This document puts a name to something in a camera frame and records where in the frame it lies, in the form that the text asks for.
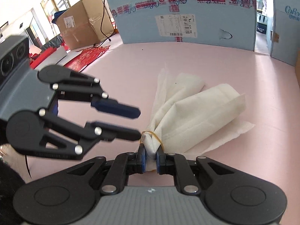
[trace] rubber band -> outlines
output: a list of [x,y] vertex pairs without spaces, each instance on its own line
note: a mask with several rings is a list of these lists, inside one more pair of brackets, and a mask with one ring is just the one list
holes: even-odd
[[143,135],[143,133],[150,133],[150,134],[152,134],[154,137],[155,137],[155,139],[160,143],[160,145],[161,145],[161,147],[163,148],[163,151],[164,151],[164,144],[162,143],[162,141],[160,140],[160,138],[154,133],[154,132],[152,132],[152,131],[143,131],[142,132],[142,135]]

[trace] barcode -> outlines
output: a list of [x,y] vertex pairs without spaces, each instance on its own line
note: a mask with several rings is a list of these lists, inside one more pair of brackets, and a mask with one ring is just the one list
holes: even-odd
[[187,23],[184,23],[184,32],[186,34],[190,34],[190,27],[189,27],[189,25]]
[[170,36],[182,36],[182,33],[170,33]]

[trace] brown cardboard box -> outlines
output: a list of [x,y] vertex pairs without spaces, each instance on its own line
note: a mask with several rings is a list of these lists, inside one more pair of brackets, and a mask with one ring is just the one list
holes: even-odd
[[[61,35],[71,50],[105,40],[102,34],[101,20],[103,15],[102,0],[80,0],[56,21]],[[104,11],[102,31],[106,36],[113,33],[110,18]]]
[[296,72],[298,84],[300,86],[300,50],[298,51],[298,60],[296,62],[296,66],[295,66],[295,72]]

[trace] light blue cardboard box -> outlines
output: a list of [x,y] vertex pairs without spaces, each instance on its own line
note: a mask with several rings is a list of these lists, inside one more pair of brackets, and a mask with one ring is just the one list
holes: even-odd
[[124,43],[254,49],[256,0],[107,0]]
[[[273,13],[267,11],[271,57],[295,66],[300,49],[300,0],[274,0],[273,9]],[[271,40],[271,31],[272,35],[277,34],[278,40]]]

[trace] floor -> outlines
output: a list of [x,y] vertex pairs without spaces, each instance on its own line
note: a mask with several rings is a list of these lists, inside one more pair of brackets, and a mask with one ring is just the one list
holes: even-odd
[[[120,36],[114,35],[105,45],[111,45],[110,49],[84,73],[100,78],[110,97],[138,106],[141,116],[130,120],[99,113],[88,103],[63,101],[59,102],[59,116],[82,126],[97,120],[143,131],[149,123],[157,76],[163,67],[174,75],[199,75],[206,88],[228,83],[246,94],[247,109],[240,118],[256,126],[205,155],[278,185],[288,198],[281,225],[300,224],[300,91],[294,67],[258,52],[194,43],[124,45]],[[84,160],[99,155],[110,160],[137,147],[138,142],[100,142]],[[28,158],[33,179],[77,163]],[[172,185],[173,179],[149,172],[131,176],[129,184]]]
[[256,32],[255,52],[269,54],[267,46],[267,37],[265,34]]

